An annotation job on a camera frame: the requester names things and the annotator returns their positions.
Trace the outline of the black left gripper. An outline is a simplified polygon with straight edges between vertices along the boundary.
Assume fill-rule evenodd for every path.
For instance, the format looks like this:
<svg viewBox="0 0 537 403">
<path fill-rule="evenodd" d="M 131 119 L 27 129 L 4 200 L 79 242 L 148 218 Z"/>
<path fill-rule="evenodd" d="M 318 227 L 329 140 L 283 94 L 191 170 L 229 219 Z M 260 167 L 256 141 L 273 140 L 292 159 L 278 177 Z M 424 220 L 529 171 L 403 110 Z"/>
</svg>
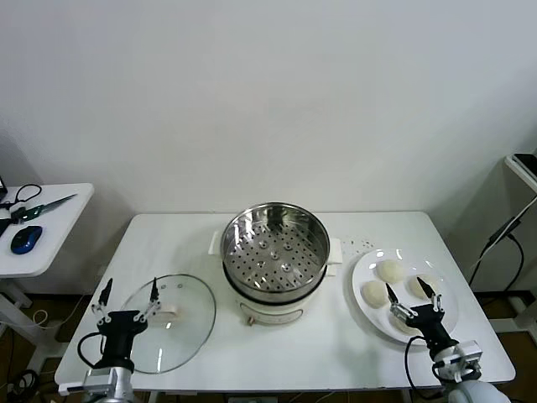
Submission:
<svg viewBox="0 0 537 403">
<path fill-rule="evenodd" d="M 133 340 L 146 330 L 146 321 L 161 307 L 157 278 L 151 285 L 149 304 L 142 310 L 112 311 L 108 313 L 107 303 L 112 291 L 113 279 L 110 278 L 99 295 L 97 304 L 91 305 L 91 311 L 96 318 L 99 333 L 105 337 L 102 358 L 98 368 L 120 367 L 134 370 L 131 360 Z"/>
</svg>

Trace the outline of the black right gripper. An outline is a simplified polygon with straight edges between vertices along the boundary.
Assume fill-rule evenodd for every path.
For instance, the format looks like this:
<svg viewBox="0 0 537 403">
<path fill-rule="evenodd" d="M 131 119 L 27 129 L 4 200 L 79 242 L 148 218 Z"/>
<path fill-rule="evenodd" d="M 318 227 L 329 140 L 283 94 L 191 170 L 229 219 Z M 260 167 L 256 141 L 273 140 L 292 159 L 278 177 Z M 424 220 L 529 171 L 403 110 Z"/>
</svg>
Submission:
<svg viewBox="0 0 537 403">
<path fill-rule="evenodd" d="M 390 312 L 402 323 L 418 329 L 425 338 L 426 346 L 430 351 L 442 351 L 456 345 L 456 340 L 451 338 L 448 331 L 442 325 L 445 310 L 442 305 L 441 295 L 436 294 L 433 288 L 419 276 L 416 277 L 421 290 L 430 300 L 429 305 L 414 306 L 411 311 L 399 302 L 394 290 L 386 283 Z"/>
</svg>

